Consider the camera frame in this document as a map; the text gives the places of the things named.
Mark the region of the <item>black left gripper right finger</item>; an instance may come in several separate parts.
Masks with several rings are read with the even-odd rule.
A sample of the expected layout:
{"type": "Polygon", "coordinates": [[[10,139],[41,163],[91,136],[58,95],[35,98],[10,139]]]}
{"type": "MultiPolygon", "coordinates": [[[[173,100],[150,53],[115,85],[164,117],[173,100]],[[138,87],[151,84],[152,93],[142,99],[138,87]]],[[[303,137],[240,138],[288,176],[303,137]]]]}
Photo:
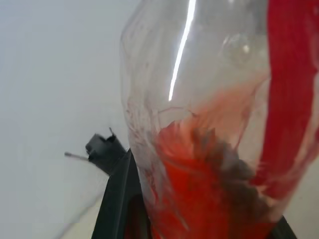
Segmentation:
{"type": "Polygon", "coordinates": [[[282,216],[276,226],[272,229],[270,239],[297,239],[297,237],[286,218],[282,216]]]}

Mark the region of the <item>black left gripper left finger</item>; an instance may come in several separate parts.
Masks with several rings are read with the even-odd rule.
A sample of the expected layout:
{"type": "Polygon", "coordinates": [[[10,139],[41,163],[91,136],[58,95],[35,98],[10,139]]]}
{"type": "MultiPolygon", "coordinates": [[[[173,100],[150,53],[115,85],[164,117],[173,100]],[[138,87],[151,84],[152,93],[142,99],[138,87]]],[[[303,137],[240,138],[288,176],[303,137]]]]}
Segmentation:
{"type": "Polygon", "coordinates": [[[91,238],[152,238],[137,166],[130,151],[108,180],[91,238]]]}

